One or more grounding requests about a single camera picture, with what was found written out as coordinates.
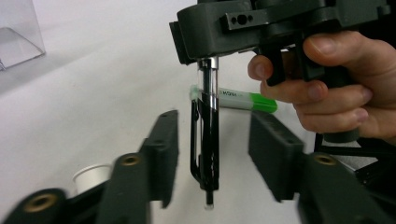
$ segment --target pen tip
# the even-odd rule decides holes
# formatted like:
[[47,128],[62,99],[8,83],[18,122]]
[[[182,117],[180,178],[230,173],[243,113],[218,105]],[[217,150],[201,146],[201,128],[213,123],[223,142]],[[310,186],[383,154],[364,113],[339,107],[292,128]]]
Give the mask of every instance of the pen tip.
[[213,205],[213,204],[206,204],[205,205],[205,210],[206,211],[212,211],[213,208],[215,208],[215,205]]

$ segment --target screw hole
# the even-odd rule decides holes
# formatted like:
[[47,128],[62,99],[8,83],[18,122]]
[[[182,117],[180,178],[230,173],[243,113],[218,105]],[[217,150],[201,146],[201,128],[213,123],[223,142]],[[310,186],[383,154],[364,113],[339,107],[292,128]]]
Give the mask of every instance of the screw hole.
[[122,160],[121,164],[124,166],[133,166],[133,165],[138,164],[139,162],[140,162],[140,158],[138,158],[136,156],[128,156]]
[[248,17],[245,15],[239,15],[237,20],[239,25],[245,25],[248,22]]
[[56,203],[56,195],[42,194],[31,199],[25,206],[24,211],[28,213],[41,212]]
[[337,163],[335,159],[324,155],[317,155],[315,160],[323,165],[335,165]]

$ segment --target fingernail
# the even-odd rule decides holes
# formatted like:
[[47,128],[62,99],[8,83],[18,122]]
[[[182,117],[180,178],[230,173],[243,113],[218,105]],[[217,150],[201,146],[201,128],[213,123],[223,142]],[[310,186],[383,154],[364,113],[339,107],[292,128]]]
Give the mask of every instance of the fingernail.
[[311,44],[322,54],[332,54],[336,51],[334,40],[324,36],[312,36],[309,38]]
[[267,75],[265,75],[265,67],[263,64],[257,64],[255,72],[257,77],[260,77],[261,79],[267,79]]
[[320,100],[321,96],[322,96],[322,90],[321,87],[319,85],[312,85],[310,87],[308,87],[308,96],[312,99],[312,100]]
[[373,98],[373,92],[370,89],[364,88],[362,94],[364,102],[369,102]]
[[358,122],[364,122],[369,118],[369,114],[367,113],[367,111],[362,108],[356,110],[355,116],[356,116]]

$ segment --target finger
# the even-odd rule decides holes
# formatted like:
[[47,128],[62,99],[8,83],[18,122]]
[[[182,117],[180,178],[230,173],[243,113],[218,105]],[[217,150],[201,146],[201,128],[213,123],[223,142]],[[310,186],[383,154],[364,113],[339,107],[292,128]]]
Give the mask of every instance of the finger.
[[356,108],[331,115],[306,115],[297,113],[305,129],[316,133],[340,133],[358,128],[369,118],[367,111]]
[[[282,61],[284,66],[285,75],[288,77],[295,77],[300,71],[298,69],[298,62],[295,59],[293,51],[282,53]],[[274,66],[271,60],[263,55],[254,56],[247,65],[248,75],[256,80],[266,80],[274,72]]]
[[273,71],[271,61],[262,55],[254,56],[247,65],[248,75],[255,80],[265,80],[273,74]]
[[370,117],[360,126],[361,137],[391,139],[396,138],[395,111],[364,106]]
[[365,76],[388,71],[395,66],[389,58],[396,56],[388,43],[351,31],[312,35],[304,42],[304,52],[309,59],[321,65],[343,65],[352,73]]
[[328,94],[328,89],[322,81],[305,82],[301,79],[286,80],[270,87],[264,81],[261,84],[261,94],[270,99],[286,103],[308,104],[320,101]]
[[330,115],[361,107],[367,104],[372,97],[372,91],[362,85],[350,85],[329,89],[328,96],[322,101],[310,104],[295,104],[294,108],[306,115]]

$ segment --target clear plastic box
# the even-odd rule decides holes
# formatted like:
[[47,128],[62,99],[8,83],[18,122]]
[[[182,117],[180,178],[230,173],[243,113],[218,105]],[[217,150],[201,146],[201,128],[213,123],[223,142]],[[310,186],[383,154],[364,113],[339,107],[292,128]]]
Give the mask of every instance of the clear plastic box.
[[32,0],[0,0],[0,71],[43,54]]

